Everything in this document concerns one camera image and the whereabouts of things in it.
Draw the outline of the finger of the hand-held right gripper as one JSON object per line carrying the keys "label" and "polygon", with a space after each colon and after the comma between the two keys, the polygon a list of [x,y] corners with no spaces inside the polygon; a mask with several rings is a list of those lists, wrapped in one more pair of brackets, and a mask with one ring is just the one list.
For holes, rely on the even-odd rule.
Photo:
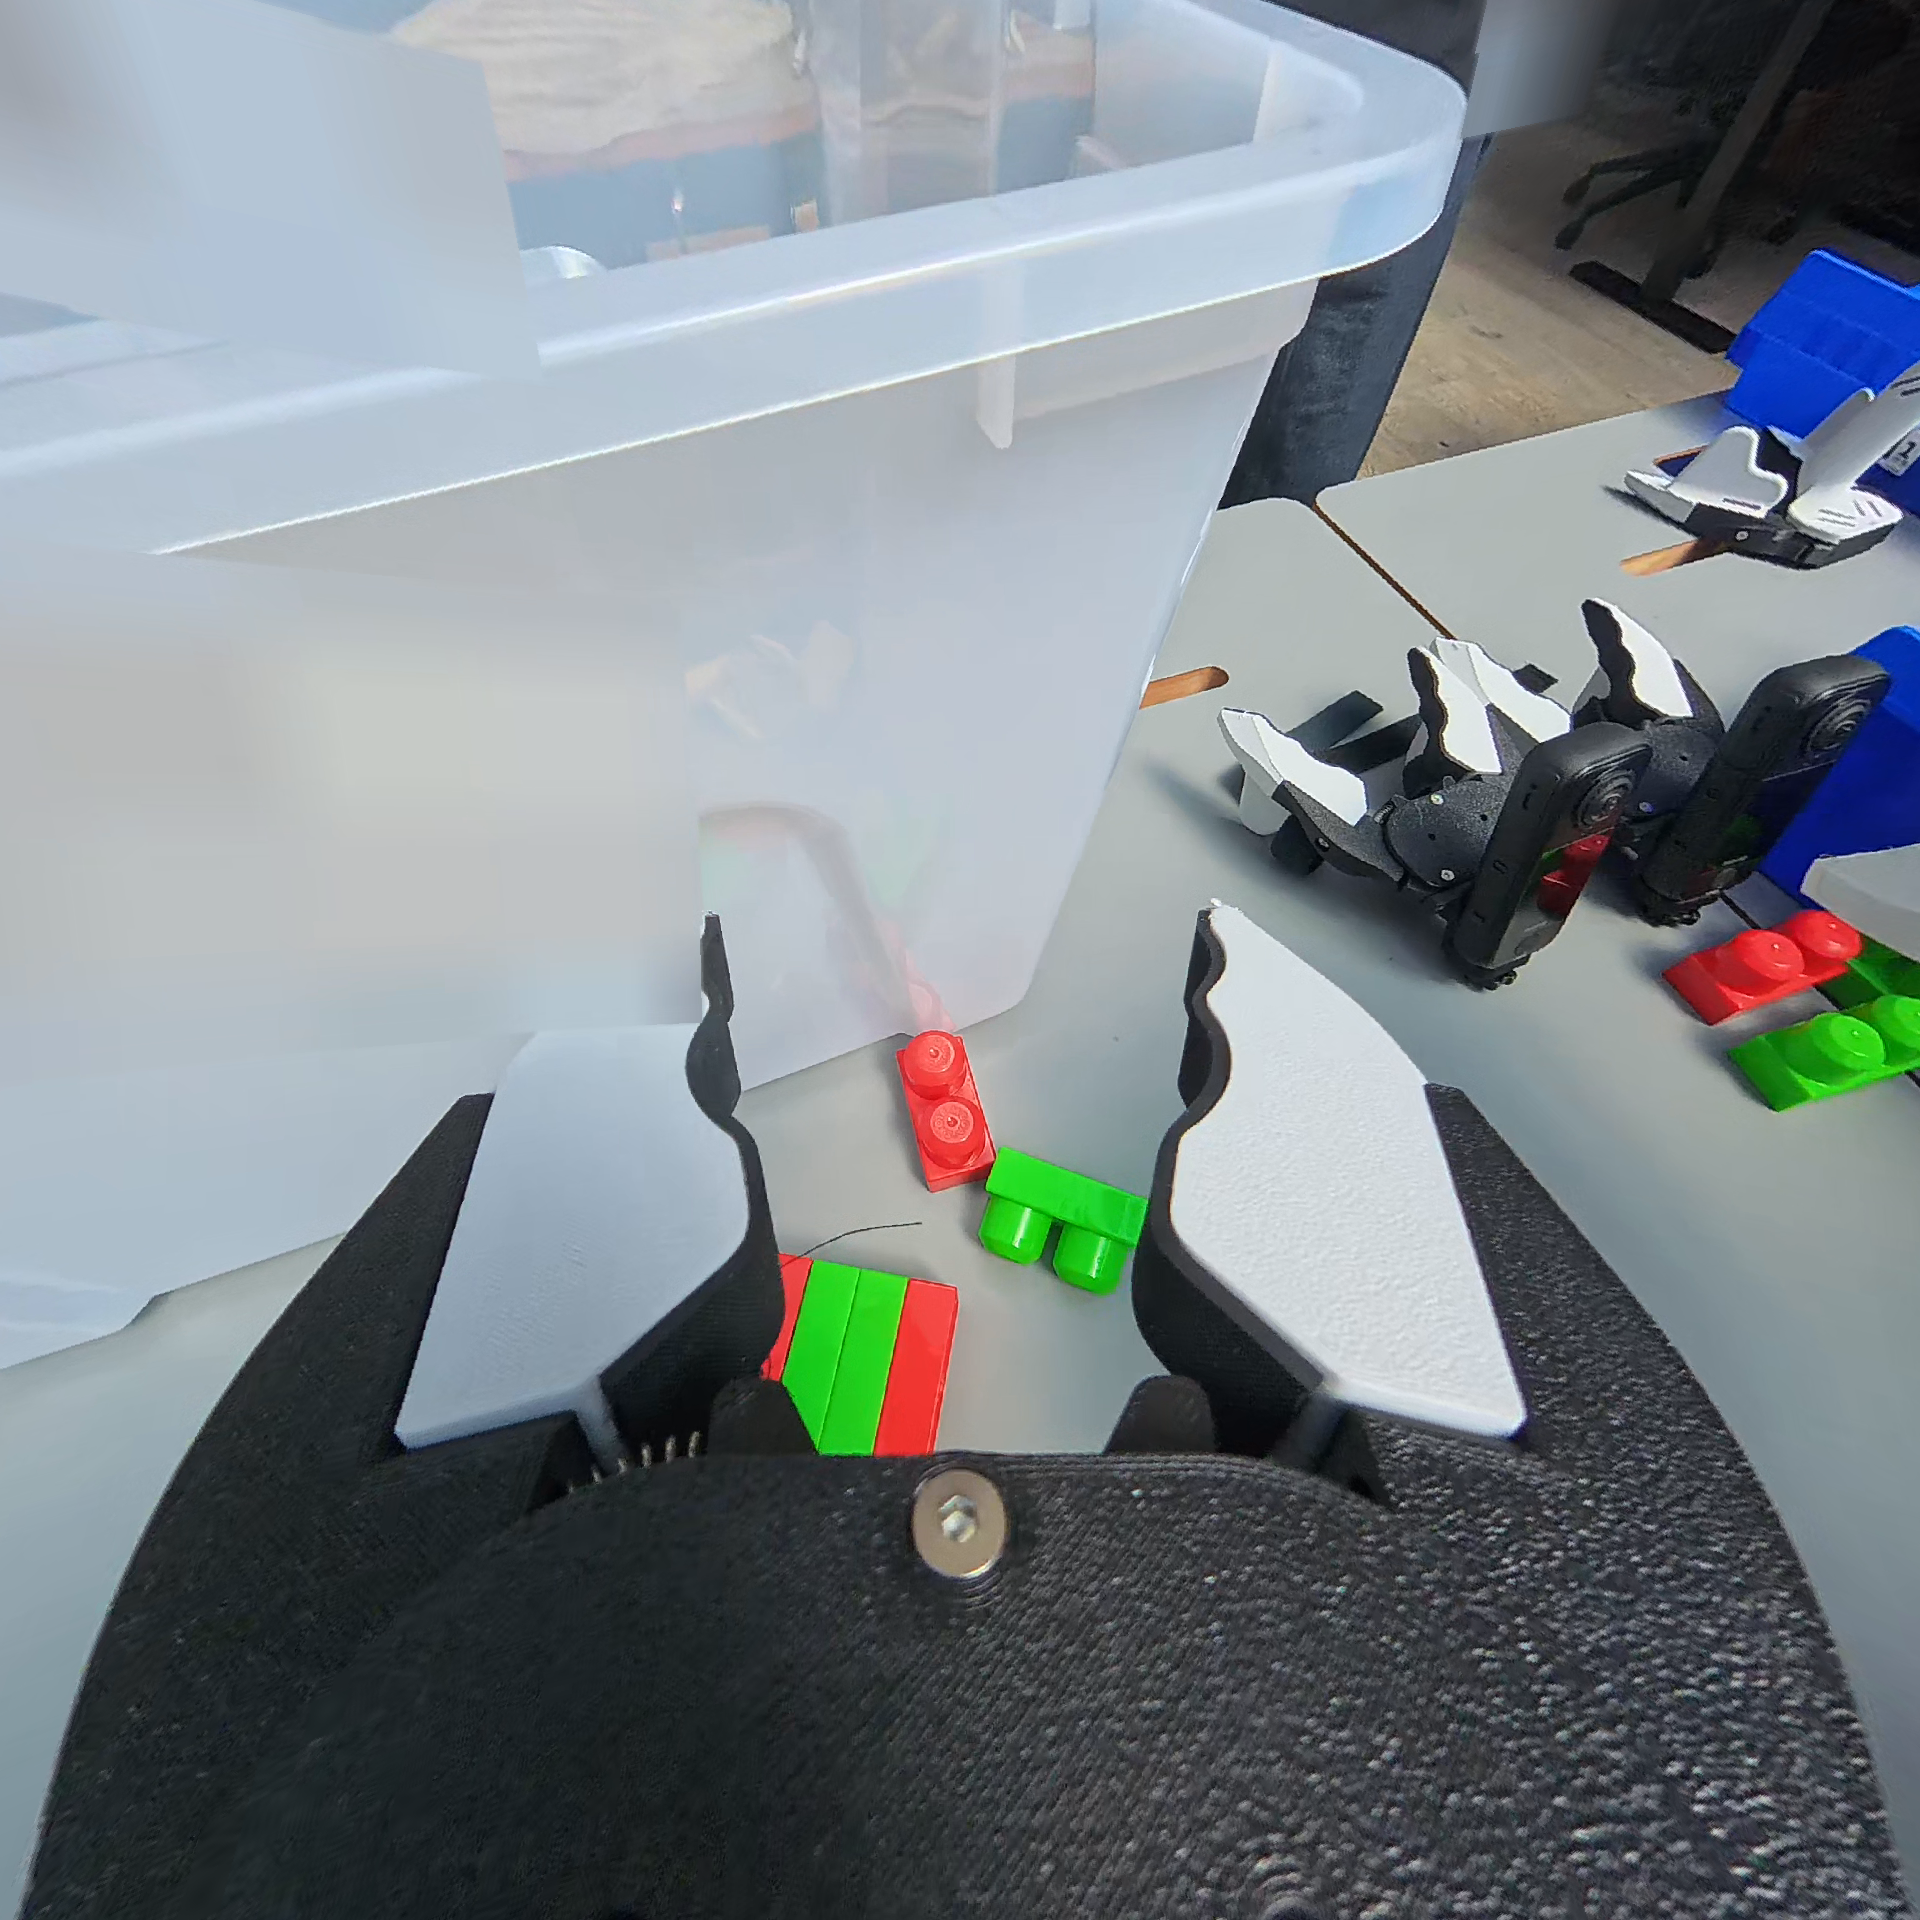
{"label": "finger of the hand-held right gripper", "polygon": [[1920,852],[1851,852],[1811,861],[1801,893],[1860,935],[1916,960]]}

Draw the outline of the spare hand-held left gripper finger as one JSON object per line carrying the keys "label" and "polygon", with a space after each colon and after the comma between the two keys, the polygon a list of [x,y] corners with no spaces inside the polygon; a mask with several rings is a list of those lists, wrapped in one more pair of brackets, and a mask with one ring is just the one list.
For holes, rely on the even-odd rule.
{"label": "spare hand-held left gripper finger", "polygon": [[1794,529],[1891,529],[1900,512],[1860,489],[1860,477],[1918,426],[1918,364],[1881,395],[1855,392],[1794,445],[1799,467],[1787,501]]}
{"label": "spare hand-held left gripper finger", "polygon": [[1758,532],[1789,501],[1801,462],[1769,426],[1727,426],[1681,467],[1629,468],[1624,487],[1695,538]]}
{"label": "spare hand-held left gripper finger", "polygon": [[1407,794],[1474,774],[1511,779],[1525,754],[1569,732],[1569,713],[1529,689],[1477,646],[1440,636],[1408,647],[1418,734],[1407,754]]}
{"label": "spare hand-held left gripper finger", "polygon": [[1285,787],[1308,794],[1351,826],[1368,813],[1367,785],[1353,771],[1315,758],[1262,713],[1222,708],[1218,725],[1243,769],[1236,818],[1249,831],[1274,833],[1285,826],[1289,818]]}
{"label": "spare hand-held left gripper finger", "polygon": [[1700,684],[1656,636],[1603,599],[1580,604],[1597,674],[1577,705],[1580,723],[1695,723]]}

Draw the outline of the black office chair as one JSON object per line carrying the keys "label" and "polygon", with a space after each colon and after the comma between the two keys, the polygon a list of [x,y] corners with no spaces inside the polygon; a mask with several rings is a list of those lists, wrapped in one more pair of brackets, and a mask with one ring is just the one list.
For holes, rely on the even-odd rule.
{"label": "black office chair", "polygon": [[1575,212],[1553,236],[1553,248],[1573,250],[1597,216],[1629,201],[1641,201],[1667,185],[1676,188],[1679,205],[1688,202],[1697,180],[1707,174],[1717,152],[1718,132],[1688,132],[1685,138],[1656,148],[1594,161],[1562,190],[1562,202],[1573,205]]}

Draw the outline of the dark cloth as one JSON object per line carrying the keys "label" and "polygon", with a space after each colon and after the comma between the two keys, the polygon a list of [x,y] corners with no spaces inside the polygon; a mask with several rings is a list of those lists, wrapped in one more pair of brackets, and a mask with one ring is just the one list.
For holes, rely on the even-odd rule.
{"label": "dark cloth", "polygon": [[[1291,10],[1399,46],[1474,87],[1480,1],[1295,1]],[[1281,347],[1262,389],[1222,509],[1269,496],[1308,503],[1356,477],[1491,147],[1491,137],[1461,144],[1444,210],[1414,243],[1320,283],[1308,322]]]}

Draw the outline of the red two-stud brick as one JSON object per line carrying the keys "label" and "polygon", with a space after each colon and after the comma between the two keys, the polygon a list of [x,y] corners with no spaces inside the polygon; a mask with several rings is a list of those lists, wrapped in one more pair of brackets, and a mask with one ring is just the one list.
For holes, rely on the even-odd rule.
{"label": "red two-stud brick", "polygon": [[927,1027],[896,1052],[923,1184],[932,1191],[984,1180],[997,1159],[967,1043]]}
{"label": "red two-stud brick", "polygon": [[1671,963],[1664,984],[1697,1017],[1718,1022],[1829,985],[1860,956],[1864,935],[1826,908],[1746,929]]}

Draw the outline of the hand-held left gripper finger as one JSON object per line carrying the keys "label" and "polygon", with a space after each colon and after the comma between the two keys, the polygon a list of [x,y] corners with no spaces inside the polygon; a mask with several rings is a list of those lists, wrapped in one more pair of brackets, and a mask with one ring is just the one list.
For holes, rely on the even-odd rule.
{"label": "hand-held left gripper finger", "polygon": [[1363,1407],[1505,1441],[1525,1423],[1428,1083],[1244,910],[1197,919],[1182,1113],[1133,1303],[1233,1453],[1320,1453]]}
{"label": "hand-held left gripper finger", "polygon": [[594,1456],[692,1453],[783,1316],[772,1212],[736,1117],[722,924],[695,1026],[556,1030],[507,1068],[394,1421],[409,1451],[573,1415]]}

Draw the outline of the black desk leg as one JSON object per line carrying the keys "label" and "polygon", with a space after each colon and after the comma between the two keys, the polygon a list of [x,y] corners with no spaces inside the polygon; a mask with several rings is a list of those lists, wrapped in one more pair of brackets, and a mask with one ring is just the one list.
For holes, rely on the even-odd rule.
{"label": "black desk leg", "polygon": [[1738,111],[1721,133],[1715,157],[1695,171],[1688,190],[1670,217],[1645,275],[1631,277],[1604,261],[1587,258],[1569,267],[1575,283],[1707,355],[1727,352],[1734,329],[1679,303],[1679,288],[1688,275],[1700,272],[1705,252],[1711,250],[1710,240],[1734,180],[1742,178],[1743,163],[1754,157],[1770,116],[1789,97],[1789,83],[1830,12],[1833,1],[1804,1],[1792,12],[1783,34],[1767,53]]}

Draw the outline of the clear plastic storage bin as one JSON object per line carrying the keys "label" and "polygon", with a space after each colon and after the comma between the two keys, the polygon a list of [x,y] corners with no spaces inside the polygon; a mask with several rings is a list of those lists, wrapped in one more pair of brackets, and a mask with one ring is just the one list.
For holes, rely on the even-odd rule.
{"label": "clear plastic storage bin", "polygon": [[6,5],[6,1364],[531,1027],[1014,1006],[1440,27]]}

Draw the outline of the red green flat brick stack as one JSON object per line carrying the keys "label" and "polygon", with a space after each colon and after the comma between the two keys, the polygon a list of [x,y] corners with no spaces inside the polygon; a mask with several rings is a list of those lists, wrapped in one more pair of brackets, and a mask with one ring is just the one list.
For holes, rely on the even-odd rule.
{"label": "red green flat brick stack", "polygon": [[822,1456],[937,1451],[959,1292],[779,1256],[783,1320],[763,1375],[783,1380]]}

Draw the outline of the blue plastic bin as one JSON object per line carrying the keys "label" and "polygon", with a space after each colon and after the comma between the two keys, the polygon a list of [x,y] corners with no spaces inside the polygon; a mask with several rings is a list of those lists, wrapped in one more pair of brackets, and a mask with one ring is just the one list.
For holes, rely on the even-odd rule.
{"label": "blue plastic bin", "polygon": [[1860,389],[1918,363],[1918,288],[1813,250],[1727,349],[1742,369],[1723,404],[1754,426],[1804,437]]}
{"label": "blue plastic bin", "polygon": [[1859,656],[1878,661],[1891,687],[1758,867],[1795,897],[1819,857],[1918,842],[1918,628],[1888,628]]}

